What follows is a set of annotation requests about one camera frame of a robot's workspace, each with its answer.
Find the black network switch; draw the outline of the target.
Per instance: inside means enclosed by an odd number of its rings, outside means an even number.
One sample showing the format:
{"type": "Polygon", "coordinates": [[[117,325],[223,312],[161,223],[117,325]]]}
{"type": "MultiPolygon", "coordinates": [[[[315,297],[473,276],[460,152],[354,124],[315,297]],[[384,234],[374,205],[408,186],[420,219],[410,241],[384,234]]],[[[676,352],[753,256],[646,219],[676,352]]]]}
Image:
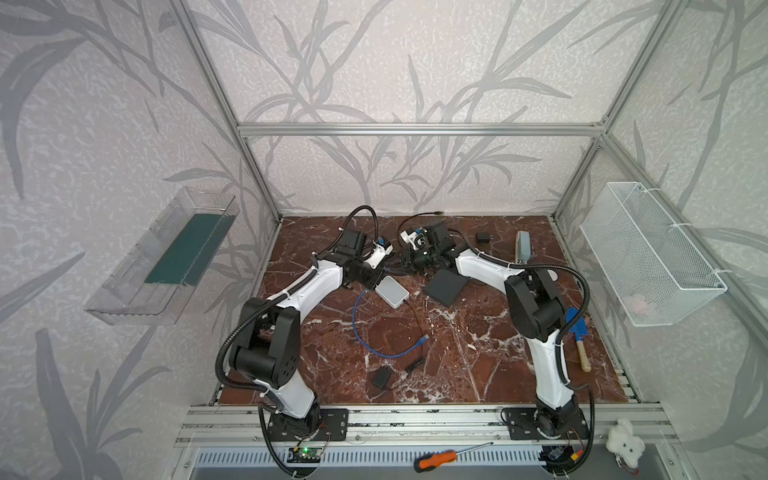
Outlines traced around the black network switch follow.
{"type": "Polygon", "coordinates": [[[424,292],[432,300],[445,307],[450,307],[468,283],[468,277],[450,269],[441,269],[425,285],[424,292]]]}

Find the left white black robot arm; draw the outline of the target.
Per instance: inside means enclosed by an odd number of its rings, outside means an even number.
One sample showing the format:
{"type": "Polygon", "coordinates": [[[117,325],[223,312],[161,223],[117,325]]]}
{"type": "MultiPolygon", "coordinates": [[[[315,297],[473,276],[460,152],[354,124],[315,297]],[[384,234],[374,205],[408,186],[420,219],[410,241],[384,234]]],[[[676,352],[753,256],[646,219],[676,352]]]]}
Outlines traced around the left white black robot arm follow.
{"type": "Polygon", "coordinates": [[[217,353],[218,381],[231,389],[260,393],[271,404],[270,420],[289,435],[311,436],[320,428],[317,395],[298,371],[302,321],[345,284],[372,288],[380,283],[392,244],[384,237],[376,238],[370,248],[366,242],[366,234],[342,229],[297,280],[266,299],[249,299],[238,326],[217,353]]]}

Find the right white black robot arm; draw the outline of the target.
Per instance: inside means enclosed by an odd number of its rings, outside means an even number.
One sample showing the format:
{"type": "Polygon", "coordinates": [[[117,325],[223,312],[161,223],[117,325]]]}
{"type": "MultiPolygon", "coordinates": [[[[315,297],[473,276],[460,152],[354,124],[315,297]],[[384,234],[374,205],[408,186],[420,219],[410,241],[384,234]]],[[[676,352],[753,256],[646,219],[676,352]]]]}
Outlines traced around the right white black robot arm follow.
{"type": "Polygon", "coordinates": [[[583,276],[564,265],[512,263],[472,246],[456,244],[464,234],[438,222],[399,233],[402,268],[411,273],[434,272],[425,287],[427,296],[444,306],[452,305],[471,280],[506,295],[513,327],[527,341],[536,376],[534,425],[545,438],[556,439],[573,422],[581,420],[577,387],[567,374],[563,339],[583,317],[589,294],[572,318],[556,281],[550,273],[560,270],[580,284],[583,276]]]}

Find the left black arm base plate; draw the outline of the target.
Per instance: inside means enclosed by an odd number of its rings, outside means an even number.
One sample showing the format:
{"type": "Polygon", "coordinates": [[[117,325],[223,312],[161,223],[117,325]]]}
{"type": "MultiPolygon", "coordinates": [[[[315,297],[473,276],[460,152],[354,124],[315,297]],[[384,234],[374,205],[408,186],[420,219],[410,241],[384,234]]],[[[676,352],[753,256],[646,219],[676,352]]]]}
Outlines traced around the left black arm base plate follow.
{"type": "Polygon", "coordinates": [[[345,441],[349,425],[349,410],[343,408],[313,408],[303,419],[285,414],[271,415],[266,422],[271,441],[310,440],[345,441]]]}

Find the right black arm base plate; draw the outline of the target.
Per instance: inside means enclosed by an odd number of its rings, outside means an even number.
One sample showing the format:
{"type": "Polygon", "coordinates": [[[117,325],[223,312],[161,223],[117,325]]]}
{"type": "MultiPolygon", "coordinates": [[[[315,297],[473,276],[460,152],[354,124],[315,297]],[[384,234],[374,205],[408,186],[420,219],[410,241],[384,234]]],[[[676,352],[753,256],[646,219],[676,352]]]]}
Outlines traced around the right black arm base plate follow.
{"type": "Polygon", "coordinates": [[[577,413],[560,427],[545,427],[540,421],[535,407],[507,407],[501,410],[502,424],[507,428],[511,440],[518,441],[558,441],[589,437],[589,418],[584,413],[577,413]]]}

